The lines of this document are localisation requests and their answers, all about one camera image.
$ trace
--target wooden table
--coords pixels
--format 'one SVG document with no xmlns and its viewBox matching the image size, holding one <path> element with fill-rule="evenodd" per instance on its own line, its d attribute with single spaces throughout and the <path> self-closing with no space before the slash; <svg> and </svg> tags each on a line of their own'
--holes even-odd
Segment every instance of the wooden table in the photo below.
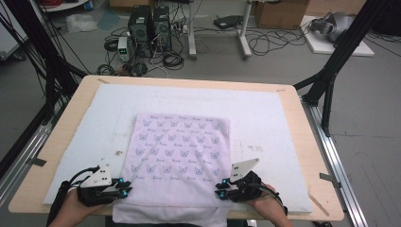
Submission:
<svg viewBox="0 0 401 227">
<path fill-rule="evenodd" d="M 328 174 L 328 172 L 315 141 L 313 132 L 306 119 L 300 99 L 292 86 L 242 82 L 118 78 L 104 76 L 88 76 L 82 81 L 38 156 L 38 158 L 46 160 L 47 163 L 44 166 L 32 166 L 30 168 L 26 178 L 9 204 L 10 212 L 31 214 L 46 214 L 49 212 L 50 206 L 43 204 L 44 196 L 52 182 L 64 151 L 70 144 L 77 126 L 90 106 L 97 88 L 102 83 L 277 93 L 282 102 L 293 145 L 297 152 L 305 178 L 307 192 L 313 205 L 313 212 L 310 214 L 289 215 L 288 217 L 290 219 L 303 220 L 343 219 L 344 214 L 340 206 L 339 198 L 333 188 L 333 184 L 320 179 L 320 173 Z M 112 207 L 106 207 L 96 214 L 110 216 L 112 214 Z M 228 218 L 261 219 L 261 217 L 255 212 L 239 211 L 232 211 Z"/>
</svg>

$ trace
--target gray floor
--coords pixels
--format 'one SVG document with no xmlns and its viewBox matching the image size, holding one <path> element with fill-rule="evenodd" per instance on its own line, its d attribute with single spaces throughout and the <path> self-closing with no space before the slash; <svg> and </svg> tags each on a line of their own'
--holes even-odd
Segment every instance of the gray floor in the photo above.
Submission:
<svg viewBox="0 0 401 227">
<path fill-rule="evenodd" d="M 64 13 L 88 13 L 99 21 L 102 10 L 85 12 L 74 9 Z M 63 18 L 64 13 L 55 16 Z M 198 18 L 196 24 L 212 27 L 213 19 Z M 65 34 L 64 37 L 88 69 L 95 72 L 104 63 L 104 38 L 127 22 L 120 19 L 110 30 Z M 243 61 L 234 33 L 209 31 L 197 33 L 196 38 L 198 59 L 188 59 L 185 48 L 184 68 L 167 71 L 169 78 L 295 84 L 319 72 L 329 58 L 312 54 L 305 44 L 288 45 L 266 56 L 252 56 Z M 333 97 L 330 130 L 368 224 L 397 227 L 401 226 L 400 58 L 369 41 L 365 42 L 375 56 L 352 57 L 340 71 Z M 375 42 L 401 54 L 400 43 Z M 266 44 L 260 44 L 258 48 L 266 48 Z M 81 67 L 72 52 L 67 48 L 64 50 L 70 56 L 69 61 Z M 148 76 L 165 78 L 167 74 L 154 70 Z M 29 61 L 0 61 L 0 103 L 2 158 L 44 103 L 40 83 Z M 11 214 L 8 203 L 9 199 L 0 208 L 1 226 L 44 226 L 45 216 Z M 332 224 L 352 226 L 348 218 Z M 81 226 L 104 226 L 103 218 L 89 218 Z M 260 221 L 259 226 L 270 225 Z M 294 221 L 294 226 L 313 225 Z"/>
</svg>

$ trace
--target human hand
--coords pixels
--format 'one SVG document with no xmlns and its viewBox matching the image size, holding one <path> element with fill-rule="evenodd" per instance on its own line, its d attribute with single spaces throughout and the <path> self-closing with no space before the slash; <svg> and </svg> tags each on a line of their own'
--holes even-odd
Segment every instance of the human hand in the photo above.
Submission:
<svg viewBox="0 0 401 227">
<path fill-rule="evenodd" d="M 274 187 L 268 184 L 264 184 L 268 189 L 275 192 Z M 260 216 L 273 223 L 276 227 L 291 227 L 291 222 L 288 220 L 286 214 L 283 211 L 283 207 L 278 201 L 267 193 L 262 193 L 261 197 L 244 201 L 250 205 Z"/>
<path fill-rule="evenodd" d="M 59 213 L 49 227 L 72 227 L 83 222 L 94 211 L 104 207 L 97 205 L 87 207 L 78 200 L 77 189 L 68 192 Z"/>
</svg>

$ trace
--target plastic bag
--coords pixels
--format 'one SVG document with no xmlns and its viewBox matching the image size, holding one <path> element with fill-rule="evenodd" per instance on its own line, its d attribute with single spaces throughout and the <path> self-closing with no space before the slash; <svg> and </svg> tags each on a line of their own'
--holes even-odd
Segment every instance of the plastic bag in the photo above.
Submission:
<svg viewBox="0 0 401 227">
<path fill-rule="evenodd" d="M 93 31 L 97 29 L 94 18 L 90 15 L 74 14 L 67 16 L 68 32 Z"/>
</svg>

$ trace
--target white towel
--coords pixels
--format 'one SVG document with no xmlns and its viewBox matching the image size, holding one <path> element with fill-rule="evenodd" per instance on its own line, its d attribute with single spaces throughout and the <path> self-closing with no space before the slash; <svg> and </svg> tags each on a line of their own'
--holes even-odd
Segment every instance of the white towel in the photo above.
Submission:
<svg viewBox="0 0 401 227">
<path fill-rule="evenodd" d="M 121 173 L 132 191 L 114 204 L 113 221 L 226 226 L 231 203 L 214 191 L 230 177 L 229 138 L 227 119 L 138 114 Z"/>
</svg>

